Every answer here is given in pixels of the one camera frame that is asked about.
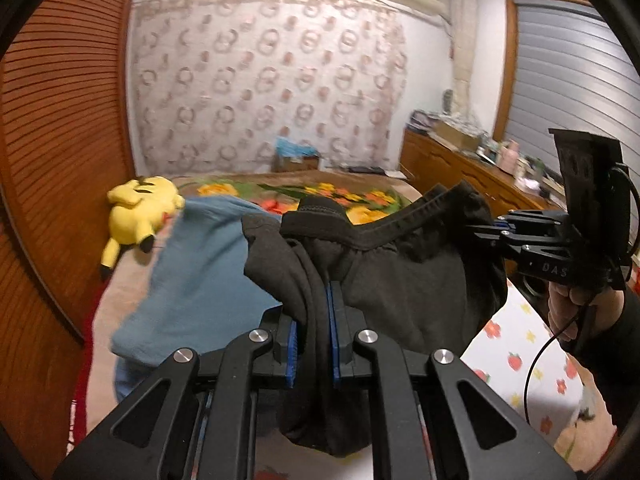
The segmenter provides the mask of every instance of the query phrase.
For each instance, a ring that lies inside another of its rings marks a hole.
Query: strawberry pattern fabric
[[[471,342],[462,360],[524,418],[524,383],[550,330],[511,283],[508,289],[505,305]],[[527,399],[531,425],[549,444],[575,420],[582,390],[578,371],[555,341],[536,363]]]

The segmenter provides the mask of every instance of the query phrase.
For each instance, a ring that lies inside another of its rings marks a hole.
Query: human hand
[[[589,301],[591,294],[592,292],[580,287],[569,288],[549,282],[549,327],[554,334],[578,313],[578,308]],[[596,319],[591,331],[591,337],[595,337],[611,328],[620,318],[625,304],[625,293],[607,287],[593,298],[591,304],[596,306]],[[571,323],[559,338],[569,341],[577,336],[578,326]]]

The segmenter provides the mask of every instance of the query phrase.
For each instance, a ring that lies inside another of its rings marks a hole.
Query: black sleeve
[[[625,427],[640,400],[640,300],[629,289],[620,318],[577,356],[588,368],[604,398],[613,423]]]

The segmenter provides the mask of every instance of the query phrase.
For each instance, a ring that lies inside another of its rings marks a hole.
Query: silver screw
[[[378,334],[373,330],[361,330],[358,332],[358,339],[363,343],[375,343],[378,340]]]
[[[180,348],[174,352],[174,361],[177,363],[188,363],[193,359],[193,351],[190,348]]]
[[[441,348],[433,353],[433,358],[440,364],[448,365],[453,361],[453,353],[445,348]]]
[[[249,332],[249,339],[254,343],[263,343],[269,338],[269,332],[261,328],[256,328]]]

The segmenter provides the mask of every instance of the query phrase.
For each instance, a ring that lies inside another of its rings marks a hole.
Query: patterned wallpaper
[[[149,0],[130,80],[149,171],[251,172],[278,136],[385,165],[406,82],[397,11],[361,0]]]

